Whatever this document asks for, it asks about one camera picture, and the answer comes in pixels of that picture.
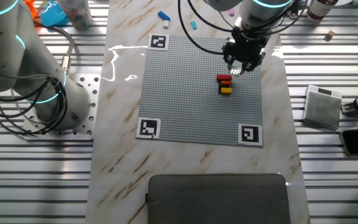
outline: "bottle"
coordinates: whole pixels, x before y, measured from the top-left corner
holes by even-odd
[[[57,0],[76,29],[86,29],[93,22],[88,0]]]
[[[338,0],[311,0],[307,18],[313,22],[320,22],[337,2]]]

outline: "pink lego piece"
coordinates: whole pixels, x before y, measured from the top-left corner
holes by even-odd
[[[229,15],[234,16],[234,9],[233,8],[229,10]]]

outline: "marble surface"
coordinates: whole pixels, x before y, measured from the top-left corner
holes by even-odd
[[[185,1],[182,4],[185,22],[196,21],[198,26],[190,30],[192,36],[230,36],[202,24]],[[203,1],[196,1],[195,7],[207,20],[228,28]],[[167,30],[159,11],[171,17]],[[224,15],[234,22],[228,12]],[[150,177],[201,173],[280,173],[288,182],[291,222],[309,223],[279,36],[270,39],[262,64],[264,148],[259,149],[135,139],[151,33],[184,35],[177,1],[110,1],[86,223],[147,223],[145,194]]]

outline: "gray pad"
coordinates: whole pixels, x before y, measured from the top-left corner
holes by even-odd
[[[215,51],[225,42],[195,40]],[[218,94],[217,74],[229,74],[222,55],[196,48],[187,37],[170,36],[168,50],[147,50],[139,117],[160,119],[163,141],[262,147],[239,144],[238,133],[239,124],[262,128],[260,68],[233,76],[230,96]]]
[[[155,175],[148,224],[290,224],[280,174]]]

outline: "blue lego brick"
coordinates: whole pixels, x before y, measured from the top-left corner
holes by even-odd
[[[190,22],[191,28],[193,28],[193,30],[197,29],[197,25],[195,21]]]
[[[169,18],[169,16],[167,16],[162,11],[158,12],[158,16],[161,17],[163,20],[171,21],[171,18]]]

